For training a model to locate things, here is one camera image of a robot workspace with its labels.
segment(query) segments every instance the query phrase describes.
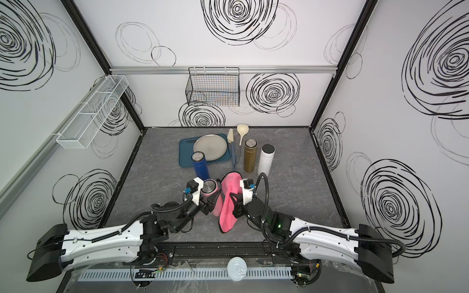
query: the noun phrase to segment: silver plate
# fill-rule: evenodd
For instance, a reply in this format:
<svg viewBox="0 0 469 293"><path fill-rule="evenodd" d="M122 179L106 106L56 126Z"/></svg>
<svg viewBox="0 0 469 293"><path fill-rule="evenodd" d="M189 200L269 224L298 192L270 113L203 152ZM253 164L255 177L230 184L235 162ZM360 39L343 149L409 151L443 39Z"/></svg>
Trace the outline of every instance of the silver plate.
<svg viewBox="0 0 469 293"><path fill-rule="evenodd" d="M207 161L221 158L227 151L227 148L225 139L216 134L204 135L197 139L194 144L194 152L203 152Z"/></svg>

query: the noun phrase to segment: white cable tray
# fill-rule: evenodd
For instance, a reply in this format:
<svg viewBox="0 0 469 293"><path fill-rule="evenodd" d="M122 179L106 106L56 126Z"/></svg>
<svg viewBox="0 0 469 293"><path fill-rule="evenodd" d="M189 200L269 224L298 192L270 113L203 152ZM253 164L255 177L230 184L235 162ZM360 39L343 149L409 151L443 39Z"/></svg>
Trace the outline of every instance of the white cable tray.
<svg viewBox="0 0 469 293"><path fill-rule="evenodd" d="M190 281L190 280L230 280L226 268L172 269L152 273L145 278L139 277L139 269L132 270L134 281ZM290 267L255 267L248 268L246 280L292 279ZM78 282L130 281L130 269L88 269Z"/></svg>

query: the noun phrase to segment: white water bottle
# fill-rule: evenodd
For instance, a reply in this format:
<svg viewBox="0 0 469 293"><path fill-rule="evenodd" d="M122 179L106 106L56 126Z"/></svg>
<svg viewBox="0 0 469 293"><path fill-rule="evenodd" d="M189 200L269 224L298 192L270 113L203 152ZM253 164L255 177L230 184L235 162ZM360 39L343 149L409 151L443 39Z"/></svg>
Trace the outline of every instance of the white water bottle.
<svg viewBox="0 0 469 293"><path fill-rule="evenodd" d="M272 166L273 155L275 148L271 144L264 144L261 150L261 157L259 159L259 166L257 167L257 174L265 173L269 176L270 167Z"/></svg>

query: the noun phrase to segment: floor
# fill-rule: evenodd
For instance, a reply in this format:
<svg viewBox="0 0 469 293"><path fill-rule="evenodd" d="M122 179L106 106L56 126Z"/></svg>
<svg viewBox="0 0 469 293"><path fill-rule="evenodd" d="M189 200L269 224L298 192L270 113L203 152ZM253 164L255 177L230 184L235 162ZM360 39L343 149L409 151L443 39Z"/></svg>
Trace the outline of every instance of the floor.
<svg viewBox="0 0 469 293"><path fill-rule="evenodd" d="M239 136L235 132L235 142ZM178 164L178 146L183 138L206 134L228 133L227 128L150 128L130 169L106 226L126 224L136 214L149 210L150 205L169 201L181 202L186 182L195 177L193 168ZM315 224L342 227L324 173L307 128L250 128L244 137L257 140L260 146L272 144L276 151L269 174L269 206ZM232 171L231 160L209 164L210 176L221 179ZM242 157L237 166L243 178L257 179L257 169L246 173ZM244 218L222 234L218 218L196 215L188 233L171 234L169 241L262 241L258 231L251 229Z"/></svg>

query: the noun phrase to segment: blue spatula handle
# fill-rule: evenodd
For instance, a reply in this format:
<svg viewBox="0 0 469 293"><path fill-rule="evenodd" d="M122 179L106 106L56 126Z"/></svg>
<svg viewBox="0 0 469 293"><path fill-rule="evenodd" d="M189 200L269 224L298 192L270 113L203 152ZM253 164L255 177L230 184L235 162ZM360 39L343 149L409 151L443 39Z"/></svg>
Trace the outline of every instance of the blue spatula handle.
<svg viewBox="0 0 469 293"><path fill-rule="evenodd" d="M231 142L231 159L233 160L233 169L236 169L235 144Z"/></svg>

